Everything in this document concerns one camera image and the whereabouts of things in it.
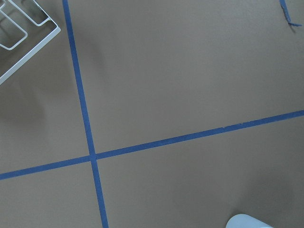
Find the light blue cup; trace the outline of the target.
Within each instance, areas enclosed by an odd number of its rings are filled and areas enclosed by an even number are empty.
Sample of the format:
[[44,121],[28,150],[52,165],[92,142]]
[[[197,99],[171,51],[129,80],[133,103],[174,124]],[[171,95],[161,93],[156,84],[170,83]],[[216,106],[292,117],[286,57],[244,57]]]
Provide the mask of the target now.
[[228,220],[226,228],[272,228],[272,226],[247,214],[237,214]]

